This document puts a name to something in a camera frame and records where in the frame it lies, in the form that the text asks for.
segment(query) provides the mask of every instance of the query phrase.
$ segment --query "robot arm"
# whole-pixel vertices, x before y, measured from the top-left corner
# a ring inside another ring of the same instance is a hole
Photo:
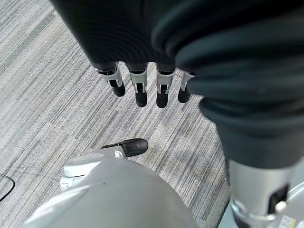
[[[187,89],[217,125],[236,222],[268,226],[304,148],[303,1],[51,1],[96,69],[156,62],[195,74]],[[100,73],[124,94],[116,71]]]

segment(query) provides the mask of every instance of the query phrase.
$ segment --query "sticker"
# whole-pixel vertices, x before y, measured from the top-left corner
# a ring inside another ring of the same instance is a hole
[[[283,215],[282,220],[278,228],[294,228],[295,226],[295,219]]]

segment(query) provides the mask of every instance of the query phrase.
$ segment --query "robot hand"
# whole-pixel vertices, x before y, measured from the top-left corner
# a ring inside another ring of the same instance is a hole
[[[147,84],[148,72],[147,64],[130,64],[126,63],[130,72],[132,85],[135,91],[136,104],[139,107],[147,105]],[[124,83],[121,77],[118,63],[99,64],[97,72],[111,86],[113,92],[117,96],[123,96],[125,93]],[[159,108],[166,107],[168,103],[169,90],[173,81],[175,65],[156,63],[156,87],[157,97],[156,104]],[[187,88],[187,82],[194,77],[194,73],[183,71],[181,79],[181,87],[178,94],[178,100],[185,103],[190,98],[190,93]]]
[[[72,159],[64,166],[62,193],[23,228],[198,228],[164,180],[125,159],[147,148],[145,140],[132,139]]]

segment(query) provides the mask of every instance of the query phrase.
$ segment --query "striped carpet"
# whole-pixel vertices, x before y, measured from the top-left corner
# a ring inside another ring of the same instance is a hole
[[[58,194],[62,166],[107,143],[141,137],[149,150],[133,160],[156,171],[181,196],[200,227],[217,227],[228,201],[216,128],[192,96],[180,104],[176,71],[169,105],[156,106],[156,69],[148,68],[148,105],[114,96],[90,66],[47,0],[0,1],[0,172],[16,181],[0,203],[0,227],[18,227]],[[0,196],[10,187],[0,179]]]

